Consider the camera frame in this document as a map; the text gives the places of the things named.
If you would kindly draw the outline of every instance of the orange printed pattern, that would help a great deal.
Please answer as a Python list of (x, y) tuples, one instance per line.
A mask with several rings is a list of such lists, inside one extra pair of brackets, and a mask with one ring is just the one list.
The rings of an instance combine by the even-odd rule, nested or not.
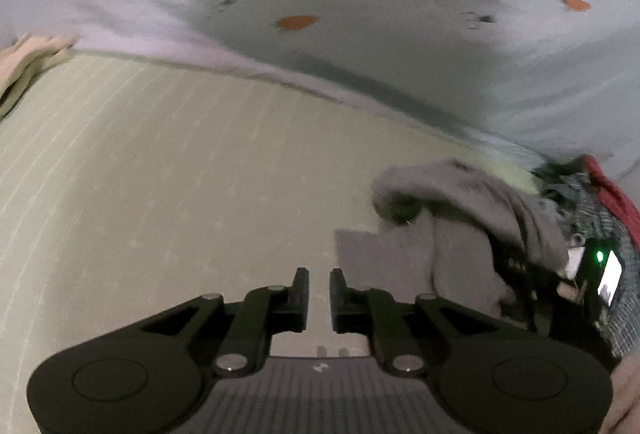
[(298, 31), (315, 24), (317, 21), (318, 17), (315, 15), (292, 15), (290, 17), (284, 17), (277, 20), (274, 23), (274, 26), (281, 30)]
[(583, 0), (562, 0), (562, 3), (571, 11), (587, 11), (591, 4)]

